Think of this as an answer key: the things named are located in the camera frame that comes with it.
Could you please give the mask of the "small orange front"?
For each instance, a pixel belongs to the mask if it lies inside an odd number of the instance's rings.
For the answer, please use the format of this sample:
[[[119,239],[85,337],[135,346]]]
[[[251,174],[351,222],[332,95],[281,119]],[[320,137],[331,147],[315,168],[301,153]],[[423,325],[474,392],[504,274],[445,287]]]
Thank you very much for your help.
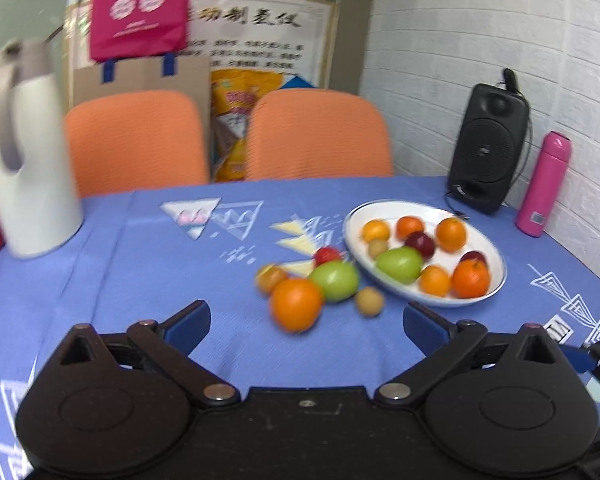
[[[419,290],[423,294],[436,297],[446,297],[452,288],[450,274],[442,266],[430,264],[420,274],[418,280]]]

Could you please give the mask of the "brown longan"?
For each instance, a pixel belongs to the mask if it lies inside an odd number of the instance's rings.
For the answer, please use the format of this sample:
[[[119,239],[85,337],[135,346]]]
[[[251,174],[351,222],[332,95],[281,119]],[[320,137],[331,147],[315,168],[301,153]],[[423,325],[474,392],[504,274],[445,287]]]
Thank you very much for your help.
[[[374,318],[380,315],[385,307],[384,295],[372,286],[360,289],[354,297],[354,302],[358,313],[366,316],[366,318]]]
[[[376,260],[383,252],[389,249],[388,240],[382,240],[376,238],[376,240],[370,240],[367,244],[367,255],[372,259]]]

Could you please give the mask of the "green apple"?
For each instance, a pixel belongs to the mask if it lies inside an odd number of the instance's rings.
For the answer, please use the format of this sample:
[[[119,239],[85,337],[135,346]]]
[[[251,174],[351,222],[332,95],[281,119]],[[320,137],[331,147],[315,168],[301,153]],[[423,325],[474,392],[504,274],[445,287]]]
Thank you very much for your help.
[[[309,280],[321,289],[323,296],[330,304],[347,300],[358,291],[360,277],[354,264],[332,260],[317,266],[310,274]]]
[[[414,283],[422,272],[424,260],[413,247],[398,247],[382,252],[375,260],[376,269],[403,285]]]

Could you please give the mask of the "dark red plum back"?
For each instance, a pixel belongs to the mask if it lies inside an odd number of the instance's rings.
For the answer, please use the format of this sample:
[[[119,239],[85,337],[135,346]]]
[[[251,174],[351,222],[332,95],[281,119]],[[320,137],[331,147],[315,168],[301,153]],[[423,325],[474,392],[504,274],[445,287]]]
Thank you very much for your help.
[[[471,252],[465,252],[464,255],[460,257],[462,261],[480,261],[483,264],[486,264],[486,256],[483,255],[482,252],[478,252],[478,250],[472,250]]]

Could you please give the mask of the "dark red plum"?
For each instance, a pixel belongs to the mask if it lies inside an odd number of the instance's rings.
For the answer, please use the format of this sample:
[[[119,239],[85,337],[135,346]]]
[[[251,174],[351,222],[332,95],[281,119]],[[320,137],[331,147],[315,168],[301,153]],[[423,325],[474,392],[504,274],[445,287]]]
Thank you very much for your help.
[[[478,252],[478,250],[472,250],[471,252],[465,252],[464,255],[460,257],[462,261],[480,261],[483,264],[486,264],[486,256],[483,255],[482,252]]]
[[[426,232],[410,235],[404,240],[404,246],[416,249],[424,261],[429,261],[437,249],[436,242]]]

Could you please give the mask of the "dark red plum front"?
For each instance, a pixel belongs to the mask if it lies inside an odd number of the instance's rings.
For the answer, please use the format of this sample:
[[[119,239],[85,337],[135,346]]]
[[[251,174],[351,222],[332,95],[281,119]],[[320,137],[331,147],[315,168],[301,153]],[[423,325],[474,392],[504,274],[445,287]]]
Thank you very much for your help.
[[[436,242],[426,232],[410,235],[404,240],[404,246],[416,249],[424,261],[429,261],[437,249]]]

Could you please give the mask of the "yellow-brown small fruit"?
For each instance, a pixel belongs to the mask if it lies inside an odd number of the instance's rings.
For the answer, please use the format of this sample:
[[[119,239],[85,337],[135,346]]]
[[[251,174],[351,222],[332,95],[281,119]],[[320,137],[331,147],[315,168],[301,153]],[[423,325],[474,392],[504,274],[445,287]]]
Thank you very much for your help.
[[[270,296],[274,289],[283,281],[289,278],[289,274],[277,264],[268,264],[256,274],[256,286],[258,291],[264,296]]]

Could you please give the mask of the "large orange back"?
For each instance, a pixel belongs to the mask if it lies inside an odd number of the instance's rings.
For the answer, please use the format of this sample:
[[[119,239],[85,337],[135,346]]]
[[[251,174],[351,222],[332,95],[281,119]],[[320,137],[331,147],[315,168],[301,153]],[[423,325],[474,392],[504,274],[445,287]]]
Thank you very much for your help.
[[[303,333],[320,317],[324,301],[321,289],[308,278],[287,278],[270,296],[271,315],[282,330]]]

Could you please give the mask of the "small yellow-orange citrus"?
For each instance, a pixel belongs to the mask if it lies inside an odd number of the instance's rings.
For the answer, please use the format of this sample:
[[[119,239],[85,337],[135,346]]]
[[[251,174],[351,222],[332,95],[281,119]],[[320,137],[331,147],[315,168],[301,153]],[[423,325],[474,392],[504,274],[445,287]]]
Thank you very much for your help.
[[[362,227],[361,236],[366,244],[370,244],[373,240],[388,242],[391,237],[391,228],[385,220],[370,220]]]

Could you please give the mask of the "small red apple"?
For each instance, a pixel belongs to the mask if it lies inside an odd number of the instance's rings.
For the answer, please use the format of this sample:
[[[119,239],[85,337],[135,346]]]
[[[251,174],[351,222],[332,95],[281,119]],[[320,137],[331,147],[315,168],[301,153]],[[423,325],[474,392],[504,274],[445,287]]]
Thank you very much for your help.
[[[342,255],[340,254],[340,250],[334,246],[321,247],[313,255],[314,266],[321,266],[325,263],[341,260]]]

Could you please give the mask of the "mandarin with stem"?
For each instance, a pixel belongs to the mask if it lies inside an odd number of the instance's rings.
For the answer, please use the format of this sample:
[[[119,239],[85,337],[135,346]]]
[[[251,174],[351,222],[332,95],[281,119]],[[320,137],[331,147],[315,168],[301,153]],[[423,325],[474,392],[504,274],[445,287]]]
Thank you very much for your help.
[[[451,278],[452,292],[460,299],[484,296],[491,284],[491,274],[481,260],[461,261]]]

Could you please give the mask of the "mandarin orange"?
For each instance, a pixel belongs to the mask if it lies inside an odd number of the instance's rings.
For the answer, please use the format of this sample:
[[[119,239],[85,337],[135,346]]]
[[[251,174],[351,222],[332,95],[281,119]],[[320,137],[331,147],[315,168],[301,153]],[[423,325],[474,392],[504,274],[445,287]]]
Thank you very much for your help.
[[[415,216],[403,216],[396,222],[396,238],[398,240],[406,240],[410,235],[424,231],[424,222]]]

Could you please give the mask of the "blue patterned tablecloth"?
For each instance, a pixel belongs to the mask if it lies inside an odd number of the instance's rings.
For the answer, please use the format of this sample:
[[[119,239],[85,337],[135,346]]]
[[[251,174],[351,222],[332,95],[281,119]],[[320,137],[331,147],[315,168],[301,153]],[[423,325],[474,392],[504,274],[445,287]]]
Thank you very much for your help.
[[[600,340],[600,280],[514,214],[472,214],[506,263],[474,306],[486,342],[468,369],[416,403],[376,389],[425,359],[404,333],[410,303],[378,318],[352,302],[301,335],[280,330],[254,286],[260,266],[307,266],[344,244],[355,207],[442,208],[439,178],[266,181],[90,198],[70,242],[0,252],[0,479],[600,479],[580,461],[600,420],[559,346]],[[240,402],[199,406],[150,367],[126,330],[196,300],[211,327],[189,359]]]

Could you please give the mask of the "white oval plate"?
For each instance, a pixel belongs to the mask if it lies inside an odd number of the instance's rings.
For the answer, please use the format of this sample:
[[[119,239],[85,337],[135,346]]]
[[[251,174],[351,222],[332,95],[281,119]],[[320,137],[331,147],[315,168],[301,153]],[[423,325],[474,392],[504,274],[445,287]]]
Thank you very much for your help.
[[[494,296],[507,278],[498,248],[449,211],[405,200],[355,207],[342,222],[350,256],[383,288],[431,307]]]

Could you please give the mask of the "yellow snack bag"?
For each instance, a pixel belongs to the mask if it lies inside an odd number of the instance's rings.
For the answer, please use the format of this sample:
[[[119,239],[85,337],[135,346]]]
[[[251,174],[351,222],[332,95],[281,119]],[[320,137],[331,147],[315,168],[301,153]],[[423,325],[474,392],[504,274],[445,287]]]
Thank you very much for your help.
[[[211,127],[215,182],[242,181],[246,168],[246,137],[257,102],[280,88],[282,74],[260,70],[216,70],[211,74]]]

